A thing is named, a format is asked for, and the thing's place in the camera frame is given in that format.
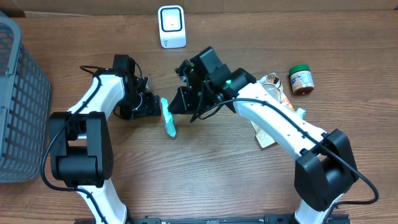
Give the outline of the light blue wipes pack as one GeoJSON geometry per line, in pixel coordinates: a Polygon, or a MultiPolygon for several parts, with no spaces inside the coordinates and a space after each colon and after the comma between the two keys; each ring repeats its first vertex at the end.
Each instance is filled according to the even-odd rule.
{"type": "Polygon", "coordinates": [[[164,119],[164,124],[165,124],[165,130],[171,138],[174,138],[177,132],[174,125],[173,116],[169,111],[169,102],[166,98],[161,98],[160,102],[162,108],[162,117],[164,119]]]}

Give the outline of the beige brown snack bag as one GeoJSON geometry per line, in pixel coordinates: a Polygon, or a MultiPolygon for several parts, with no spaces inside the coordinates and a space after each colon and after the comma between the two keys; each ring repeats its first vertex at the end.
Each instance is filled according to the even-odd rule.
{"type": "MultiPolygon", "coordinates": [[[[283,94],[283,86],[280,82],[280,78],[276,75],[276,73],[270,73],[268,75],[263,76],[258,81],[262,87],[279,103],[282,102],[282,94],[283,94]]],[[[268,146],[271,146],[275,143],[275,140],[270,137],[264,130],[262,130],[258,125],[251,122],[255,133],[256,140],[259,143],[261,149],[265,149],[268,146]]]]}

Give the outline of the green lid seasoning jar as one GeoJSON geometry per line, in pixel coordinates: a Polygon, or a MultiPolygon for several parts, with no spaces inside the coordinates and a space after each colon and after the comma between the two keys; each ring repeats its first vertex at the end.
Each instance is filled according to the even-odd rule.
{"type": "Polygon", "coordinates": [[[306,95],[315,88],[310,67],[307,64],[295,65],[289,70],[290,85],[295,95],[306,95]]]}

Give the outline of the teal tissue pocket pack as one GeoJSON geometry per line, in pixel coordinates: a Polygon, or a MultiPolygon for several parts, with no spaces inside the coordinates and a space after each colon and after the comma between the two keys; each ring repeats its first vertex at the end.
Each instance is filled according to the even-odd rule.
{"type": "Polygon", "coordinates": [[[306,111],[305,111],[304,109],[302,109],[302,108],[298,108],[298,109],[296,110],[296,113],[297,113],[302,119],[304,119],[306,111]]]}

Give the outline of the orange small snack packet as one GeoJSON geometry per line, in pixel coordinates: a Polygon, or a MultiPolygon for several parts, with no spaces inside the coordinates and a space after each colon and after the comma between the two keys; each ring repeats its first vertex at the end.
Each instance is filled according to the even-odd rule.
{"type": "Polygon", "coordinates": [[[294,111],[294,107],[292,106],[291,102],[289,101],[289,99],[287,98],[287,96],[283,93],[281,95],[281,102],[282,105],[288,107],[290,110],[294,111]]]}

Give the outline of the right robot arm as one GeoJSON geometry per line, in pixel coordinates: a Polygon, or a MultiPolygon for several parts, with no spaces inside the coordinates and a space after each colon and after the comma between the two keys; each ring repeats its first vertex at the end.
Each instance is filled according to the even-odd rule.
{"type": "Polygon", "coordinates": [[[275,100],[243,68],[231,71],[212,47],[175,69],[185,82],[168,110],[202,118],[223,105],[252,121],[295,162],[294,187],[301,203],[292,223],[327,223],[343,194],[359,179],[347,135],[318,128],[275,100]]]}

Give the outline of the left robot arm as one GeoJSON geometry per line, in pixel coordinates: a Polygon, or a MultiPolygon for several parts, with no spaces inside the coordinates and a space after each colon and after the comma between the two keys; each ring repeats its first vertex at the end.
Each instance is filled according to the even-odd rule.
{"type": "Polygon", "coordinates": [[[128,55],[116,54],[110,68],[80,69],[92,75],[93,83],[69,110],[50,115],[44,154],[53,177],[65,185],[48,181],[45,164],[40,166],[41,178],[53,190],[81,195],[94,216],[91,223],[132,223],[111,180],[114,154],[107,120],[111,114],[125,121],[160,116],[160,98],[148,91],[147,77],[135,75],[140,66],[128,55]]]}

